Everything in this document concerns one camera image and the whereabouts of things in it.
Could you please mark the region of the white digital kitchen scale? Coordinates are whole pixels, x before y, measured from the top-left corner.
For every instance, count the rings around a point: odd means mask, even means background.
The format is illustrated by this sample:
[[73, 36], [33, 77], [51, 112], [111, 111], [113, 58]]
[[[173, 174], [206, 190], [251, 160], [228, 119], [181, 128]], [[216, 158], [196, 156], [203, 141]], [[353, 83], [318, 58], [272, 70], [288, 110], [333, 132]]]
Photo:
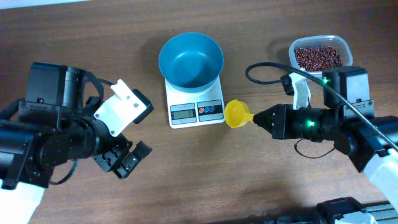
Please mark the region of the white digital kitchen scale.
[[220, 78], [207, 89], [187, 93], [165, 81], [169, 125], [173, 129], [225, 122]]

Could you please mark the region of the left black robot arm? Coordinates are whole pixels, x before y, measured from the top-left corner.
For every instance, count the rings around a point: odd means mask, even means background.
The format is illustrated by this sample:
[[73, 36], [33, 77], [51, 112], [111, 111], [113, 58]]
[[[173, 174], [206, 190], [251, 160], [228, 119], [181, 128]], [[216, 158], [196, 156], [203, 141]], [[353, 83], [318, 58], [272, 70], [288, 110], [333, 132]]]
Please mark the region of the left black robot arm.
[[33, 63], [27, 93], [1, 111], [1, 222], [27, 223], [57, 166], [91, 158], [125, 179], [151, 153], [123, 130], [153, 110], [139, 90], [122, 80], [110, 84], [80, 68]]

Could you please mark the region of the yellow plastic measuring scoop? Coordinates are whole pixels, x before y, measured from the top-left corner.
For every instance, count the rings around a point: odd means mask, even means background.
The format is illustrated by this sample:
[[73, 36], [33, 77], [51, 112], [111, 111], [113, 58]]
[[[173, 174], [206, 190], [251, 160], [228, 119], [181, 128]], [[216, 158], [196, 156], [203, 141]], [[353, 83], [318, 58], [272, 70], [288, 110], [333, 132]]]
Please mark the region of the yellow plastic measuring scoop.
[[240, 128], [253, 122], [254, 114], [243, 101], [232, 100], [225, 107], [225, 120], [230, 128]]

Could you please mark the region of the red beans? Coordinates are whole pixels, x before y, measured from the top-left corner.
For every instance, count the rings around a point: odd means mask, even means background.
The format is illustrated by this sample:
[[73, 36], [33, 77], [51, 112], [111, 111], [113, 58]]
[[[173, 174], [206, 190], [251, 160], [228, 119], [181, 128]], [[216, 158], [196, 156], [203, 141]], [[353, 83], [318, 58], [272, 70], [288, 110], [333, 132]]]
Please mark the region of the red beans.
[[294, 55], [299, 67], [308, 72], [342, 66], [338, 51], [331, 46], [298, 48], [294, 50]]

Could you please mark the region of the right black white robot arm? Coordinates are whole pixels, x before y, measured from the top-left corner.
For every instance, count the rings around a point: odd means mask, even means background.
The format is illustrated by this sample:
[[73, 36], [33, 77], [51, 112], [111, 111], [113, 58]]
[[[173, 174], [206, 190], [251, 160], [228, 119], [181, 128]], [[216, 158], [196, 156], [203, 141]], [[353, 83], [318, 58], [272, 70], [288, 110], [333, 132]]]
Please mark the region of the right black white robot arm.
[[397, 207], [397, 117], [374, 115], [368, 73], [355, 66], [328, 68], [315, 83], [323, 87], [325, 108], [278, 104], [255, 114], [253, 122], [274, 139], [333, 141]]

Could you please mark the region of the teal plastic bowl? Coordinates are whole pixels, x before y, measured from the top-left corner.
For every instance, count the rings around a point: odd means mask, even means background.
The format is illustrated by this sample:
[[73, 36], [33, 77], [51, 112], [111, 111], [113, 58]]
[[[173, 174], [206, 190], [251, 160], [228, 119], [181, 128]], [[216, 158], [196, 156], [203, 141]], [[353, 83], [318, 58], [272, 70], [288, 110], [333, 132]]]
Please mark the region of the teal plastic bowl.
[[186, 32], [164, 44], [158, 62], [159, 70], [169, 84], [179, 91], [194, 93], [209, 88], [220, 76], [224, 54], [211, 37]]

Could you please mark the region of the clear plastic food container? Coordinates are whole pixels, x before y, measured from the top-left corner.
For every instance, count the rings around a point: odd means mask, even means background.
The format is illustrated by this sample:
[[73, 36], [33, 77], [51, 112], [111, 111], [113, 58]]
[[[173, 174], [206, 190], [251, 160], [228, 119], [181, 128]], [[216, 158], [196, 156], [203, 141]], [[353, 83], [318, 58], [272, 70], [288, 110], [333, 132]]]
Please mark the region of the clear plastic food container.
[[321, 77], [328, 68], [351, 66], [353, 56], [344, 39], [337, 35], [318, 35], [295, 40], [289, 48], [292, 67]]

